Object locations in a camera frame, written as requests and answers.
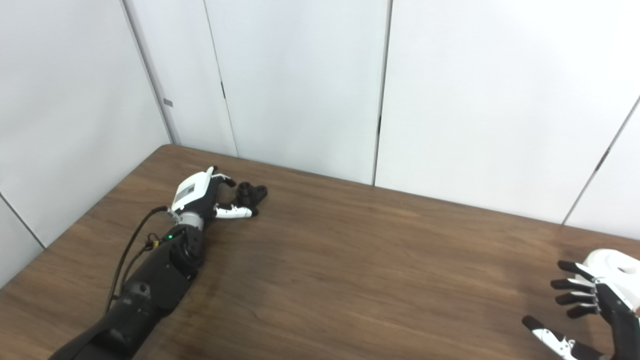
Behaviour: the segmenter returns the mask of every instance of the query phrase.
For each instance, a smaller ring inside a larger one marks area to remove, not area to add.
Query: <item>brown wooden tabletop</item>
[[[139,221],[210,165],[269,196],[208,228],[199,278],[135,359],[556,359],[526,314],[612,349],[606,323],[569,320],[548,284],[558,259],[640,258],[633,240],[167,145],[0,291],[0,358],[47,359],[93,325]]]

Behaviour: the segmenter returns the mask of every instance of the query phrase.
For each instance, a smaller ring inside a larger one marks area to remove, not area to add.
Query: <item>black finger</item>
[[[593,281],[593,279],[595,278],[595,276],[591,273],[589,268],[582,264],[572,263],[571,261],[560,260],[558,261],[558,267],[564,271],[578,274],[583,278],[587,279],[587,281]]]
[[[576,279],[551,280],[551,287],[556,290],[576,290],[590,293],[595,287],[592,282],[584,282]]]
[[[566,315],[571,319],[581,318],[588,314],[597,314],[598,306],[594,304],[580,304],[566,311]]]
[[[572,291],[570,293],[556,296],[556,302],[558,305],[575,304],[576,302],[583,302],[592,304],[595,302],[595,295],[591,293],[583,293],[581,291]]]

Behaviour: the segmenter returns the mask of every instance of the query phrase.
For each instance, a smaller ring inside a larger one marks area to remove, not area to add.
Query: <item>wire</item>
[[[138,258],[140,256],[142,256],[142,254],[145,251],[151,251],[154,248],[154,241],[160,241],[160,238],[158,238],[158,235],[156,233],[148,233],[147,234],[147,242],[145,243],[144,246],[142,246],[142,249],[140,249],[134,256],[133,258],[130,260],[129,264],[127,265],[127,267],[124,269],[124,273],[122,274],[122,280],[120,280],[120,296],[122,296],[122,293],[124,293],[124,284],[127,282],[127,278],[129,277],[129,271],[131,270],[131,267],[133,266],[133,264],[136,262],[136,260],[138,260]]]
[[[159,213],[161,211],[167,211],[167,207],[166,206],[158,206],[157,208],[154,208],[153,210],[149,211],[149,213],[145,216],[145,218],[142,219],[142,221],[138,225],[138,228],[133,232],[133,235],[131,236],[131,239],[129,239],[129,243],[127,244],[127,247],[122,252],[122,256],[120,256],[120,260],[118,261],[118,266],[116,267],[116,272],[113,275],[113,281],[111,281],[111,288],[109,289],[109,296],[107,297],[107,304],[104,307],[104,313],[107,313],[107,311],[109,311],[109,308],[111,307],[111,301],[113,300],[113,294],[114,294],[114,292],[116,290],[116,285],[118,284],[118,278],[120,278],[120,271],[122,270],[122,265],[124,264],[124,261],[127,258],[127,254],[129,253],[129,249],[131,249],[131,245],[133,245],[133,241],[136,239],[136,237],[140,233],[140,230],[142,230],[142,227],[145,225],[147,220],[149,220],[149,218],[151,216],[153,216],[154,214]]]

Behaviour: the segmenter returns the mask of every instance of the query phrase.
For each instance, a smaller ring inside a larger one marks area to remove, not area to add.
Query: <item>prosthetic hand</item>
[[[198,275],[204,263],[205,239],[202,229],[215,218],[246,218],[258,214],[256,205],[267,195],[264,186],[241,183],[236,198],[218,202],[218,188],[236,183],[216,168],[199,172],[183,181],[170,208],[153,209],[134,232],[120,259],[107,299],[104,316],[90,329],[55,352],[50,360],[130,360],[158,322],[171,314]],[[120,294],[114,291],[126,254],[146,220],[154,213],[167,212],[176,224],[162,238],[140,250],[150,251],[140,267],[123,276]]]
[[[611,360],[640,359],[640,322],[631,303],[606,277],[578,263],[558,261],[564,271],[582,276],[576,279],[553,280],[551,287],[571,292],[556,297],[559,305],[577,304],[567,310],[569,318],[576,319],[588,314],[599,314],[611,325],[614,355]],[[525,316],[522,323],[546,346],[565,360],[606,360],[608,357],[575,340],[568,339],[560,332],[547,329],[531,316]]]

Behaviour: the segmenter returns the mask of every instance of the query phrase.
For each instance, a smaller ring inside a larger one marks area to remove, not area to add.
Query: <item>white wall panel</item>
[[[206,0],[238,155],[371,183],[387,0]]]
[[[126,1],[176,142],[237,156],[204,2]]]
[[[168,142],[122,4],[0,12],[0,192],[46,245]]]
[[[0,198],[0,288],[20,272],[42,247]]]
[[[395,1],[376,185],[561,222],[640,93],[639,3]]]
[[[629,119],[566,224],[640,240],[640,109]]]

